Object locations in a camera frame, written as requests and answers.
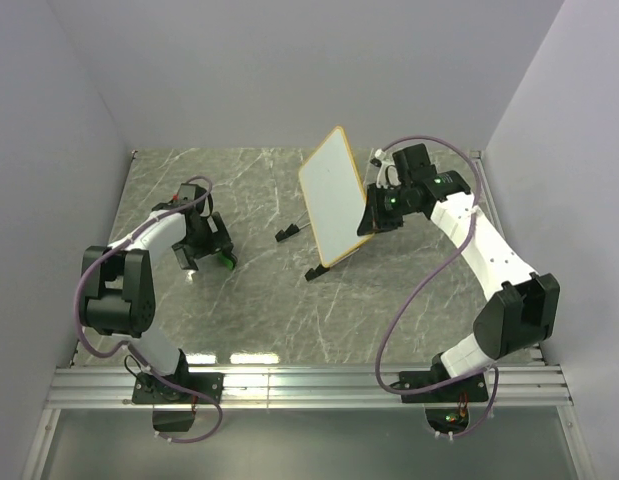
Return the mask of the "yellow framed whiteboard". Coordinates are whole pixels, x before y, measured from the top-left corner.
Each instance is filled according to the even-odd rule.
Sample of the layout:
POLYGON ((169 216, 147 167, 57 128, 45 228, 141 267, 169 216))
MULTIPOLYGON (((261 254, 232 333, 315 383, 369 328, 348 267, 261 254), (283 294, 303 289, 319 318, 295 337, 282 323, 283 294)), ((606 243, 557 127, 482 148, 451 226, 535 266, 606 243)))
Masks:
POLYGON ((320 264, 332 267, 372 238, 357 234, 367 197, 343 127, 303 161, 298 177, 320 264))

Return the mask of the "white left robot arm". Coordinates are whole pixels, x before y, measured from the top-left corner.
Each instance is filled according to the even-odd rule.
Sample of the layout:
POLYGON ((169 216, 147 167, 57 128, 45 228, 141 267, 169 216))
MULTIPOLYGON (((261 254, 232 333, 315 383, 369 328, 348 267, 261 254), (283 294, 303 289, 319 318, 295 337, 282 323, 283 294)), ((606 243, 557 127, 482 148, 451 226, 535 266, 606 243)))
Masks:
POLYGON ((188 271, 196 271, 197 261, 207 256, 220 257, 231 269, 237 264, 219 212, 205 206, 179 210, 162 204, 124 239, 85 251, 74 309, 80 335, 88 328, 120 339, 103 352, 82 338, 92 355, 108 358, 126 349, 140 364, 145 386, 156 388, 169 402, 179 402, 193 387, 189 366, 184 352, 154 323, 153 265, 168 251, 188 271))

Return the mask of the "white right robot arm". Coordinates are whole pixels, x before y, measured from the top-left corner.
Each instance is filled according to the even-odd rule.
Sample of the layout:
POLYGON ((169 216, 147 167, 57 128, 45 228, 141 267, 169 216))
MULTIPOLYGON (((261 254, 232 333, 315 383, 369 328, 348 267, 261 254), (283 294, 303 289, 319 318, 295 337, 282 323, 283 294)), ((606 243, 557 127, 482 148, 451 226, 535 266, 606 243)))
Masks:
POLYGON ((508 245, 456 171, 436 173, 427 167, 416 176, 404 175, 397 185, 369 184, 358 233, 395 230, 412 213, 424 215, 452 242, 451 257, 465 261, 486 300, 471 333, 433 362, 431 389, 450 400, 464 390, 470 375, 551 337, 560 285, 508 245))

